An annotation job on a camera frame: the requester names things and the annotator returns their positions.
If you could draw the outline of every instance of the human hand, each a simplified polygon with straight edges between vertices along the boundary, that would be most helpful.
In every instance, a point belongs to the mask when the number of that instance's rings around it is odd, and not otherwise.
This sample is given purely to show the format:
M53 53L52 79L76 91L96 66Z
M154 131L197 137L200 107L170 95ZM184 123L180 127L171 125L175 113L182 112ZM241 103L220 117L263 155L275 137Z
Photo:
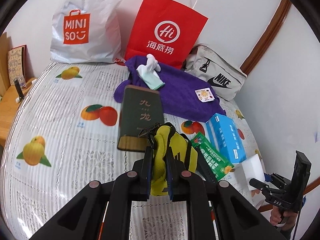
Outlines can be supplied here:
M283 216L288 217L288 220L287 220L286 224L281 228L281 230L287 231L290 228L293 228L294 225L296 224L296 219L297 219L298 214L294 213L291 210L286 210L283 213ZM270 216L270 223L273 226L276 226L280 222L281 222L281 213L279 211L279 208L276 206L273 206L272 211L271 211L271 216Z

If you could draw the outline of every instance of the miniso bag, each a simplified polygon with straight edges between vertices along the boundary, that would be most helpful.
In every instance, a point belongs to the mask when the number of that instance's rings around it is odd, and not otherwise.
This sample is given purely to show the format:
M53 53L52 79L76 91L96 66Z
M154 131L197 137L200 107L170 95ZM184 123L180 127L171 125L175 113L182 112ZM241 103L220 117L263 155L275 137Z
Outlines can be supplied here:
M208 18L174 0L143 0L124 58L152 54L180 69Z
M115 12L121 0L65 0L52 18L51 59L62 63L107 62L120 57Z
M207 81L216 94L232 100L244 84L247 75L231 66L205 44L198 44L186 60L186 72Z

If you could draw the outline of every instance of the yellow rag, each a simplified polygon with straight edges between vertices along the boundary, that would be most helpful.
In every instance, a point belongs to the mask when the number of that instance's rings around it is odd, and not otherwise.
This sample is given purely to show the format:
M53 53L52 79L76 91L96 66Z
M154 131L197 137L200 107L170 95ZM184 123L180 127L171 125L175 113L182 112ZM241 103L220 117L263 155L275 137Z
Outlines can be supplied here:
M163 158L167 152L169 133L170 127L163 125L159 127L155 135L155 139L157 141L157 149L153 151L154 165L151 180L151 194L153 196L163 196L168 194L168 191L163 192L164 189L167 188L166 167ZM175 134L171 137L169 146L172 148L173 157L178 155L178 158L180 156L180 160L184 162L188 146L188 142L185 140L185 138L175 132ZM189 171L196 171L197 158L198 153L192 147L190 154Z

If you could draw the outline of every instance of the green box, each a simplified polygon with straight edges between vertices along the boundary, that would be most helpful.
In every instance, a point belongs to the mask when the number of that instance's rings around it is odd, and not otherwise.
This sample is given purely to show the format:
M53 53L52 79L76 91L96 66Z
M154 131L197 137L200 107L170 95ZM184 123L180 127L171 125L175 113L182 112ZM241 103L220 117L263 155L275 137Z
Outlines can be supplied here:
M199 146L203 157L217 180L222 179L234 168L233 164L220 154L201 132L196 134L191 143L194 148Z

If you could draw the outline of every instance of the bed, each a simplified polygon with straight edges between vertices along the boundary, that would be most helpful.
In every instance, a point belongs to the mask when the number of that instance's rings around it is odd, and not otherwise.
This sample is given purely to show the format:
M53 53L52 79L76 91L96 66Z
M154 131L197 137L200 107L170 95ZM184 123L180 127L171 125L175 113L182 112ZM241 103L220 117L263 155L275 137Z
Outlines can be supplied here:
M30 238L90 181L115 180L131 170L135 160L143 158L143 153L116 148L121 104L113 99L113 93L128 73L126 67L117 64L75 66L51 62L28 92L13 121L0 171L1 209L16 239ZM94 120L84 109L95 105L106 111L105 116ZM240 130L247 157L259 154L236 103L221 99L220 105ZM164 118L179 133L184 132L181 124L186 119L169 114ZM201 125L210 140L210 126ZM21 158L22 149L31 140L44 146L45 158L40 163ZM261 194L252 197L241 168L224 179L256 208L262 204ZM172 203L168 196L151 196L146 203L132 203L129 239L166 239L164 235L168 239L186 239L185 203Z

